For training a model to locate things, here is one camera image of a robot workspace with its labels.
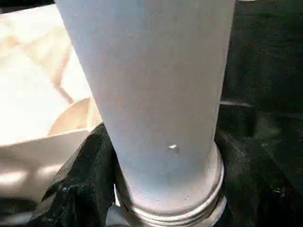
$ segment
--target black fabric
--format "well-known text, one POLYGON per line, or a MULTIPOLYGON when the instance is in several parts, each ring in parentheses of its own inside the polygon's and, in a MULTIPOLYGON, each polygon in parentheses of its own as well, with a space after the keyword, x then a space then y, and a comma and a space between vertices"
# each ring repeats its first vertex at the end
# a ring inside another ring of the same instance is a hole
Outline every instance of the black fabric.
POLYGON ((28 227, 103 227, 114 202, 115 153, 99 125, 55 176, 28 227))
POLYGON ((303 1, 237 2, 222 98, 303 113, 303 1))

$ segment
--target metal base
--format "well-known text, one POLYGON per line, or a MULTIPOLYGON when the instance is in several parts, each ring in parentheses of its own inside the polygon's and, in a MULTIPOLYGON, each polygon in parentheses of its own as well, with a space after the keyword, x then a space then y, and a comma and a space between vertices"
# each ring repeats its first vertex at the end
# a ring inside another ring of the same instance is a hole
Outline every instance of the metal base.
POLYGON ((219 194, 220 188, 223 183, 224 167, 220 153, 218 152, 218 169, 217 177, 214 181, 214 187, 209 195, 208 199, 205 200, 198 207, 192 210, 187 210, 184 213, 176 215, 156 215, 151 212, 135 207, 133 204, 125 203, 119 191, 117 190, 117 196, 121 203, 121 206, 136 219, 133 226, 151 226, 151 227, 202 227, 214 225, 220 218, 224 211, 226 199, 223 195, 219 194))

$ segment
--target white cylinder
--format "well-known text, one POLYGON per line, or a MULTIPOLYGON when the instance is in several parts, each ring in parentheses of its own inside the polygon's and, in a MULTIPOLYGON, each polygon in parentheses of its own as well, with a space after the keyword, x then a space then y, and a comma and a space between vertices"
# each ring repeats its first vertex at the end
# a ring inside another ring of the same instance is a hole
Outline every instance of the white cylinder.
POLYGON ((117 152, 125 205, 169 222, 213 202, 234 0, 57 5, 117 152))

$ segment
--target beige surface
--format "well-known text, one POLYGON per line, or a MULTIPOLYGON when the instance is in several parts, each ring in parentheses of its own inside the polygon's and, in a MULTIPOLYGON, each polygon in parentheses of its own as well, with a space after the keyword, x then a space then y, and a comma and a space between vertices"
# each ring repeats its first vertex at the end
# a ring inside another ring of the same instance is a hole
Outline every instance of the beige surface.
MULTIPOLYGON (((73 103, 92 97, 60 14, 55 5, 3 14, 0 31, 0 145, 44 137, 73 103)), ((65 117, 70 125, 87 116, 79 109, 65 117)))

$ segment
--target small screw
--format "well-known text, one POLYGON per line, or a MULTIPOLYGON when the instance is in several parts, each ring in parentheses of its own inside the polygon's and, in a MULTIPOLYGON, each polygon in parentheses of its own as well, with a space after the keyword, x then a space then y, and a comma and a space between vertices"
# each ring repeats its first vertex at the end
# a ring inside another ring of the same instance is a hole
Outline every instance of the small screw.
POLYGON ((174 153, 178 153, 179 152, 179 147, 176 144, 172 144, 169 146, 169 149, 171 151, 173 151, 174 153))

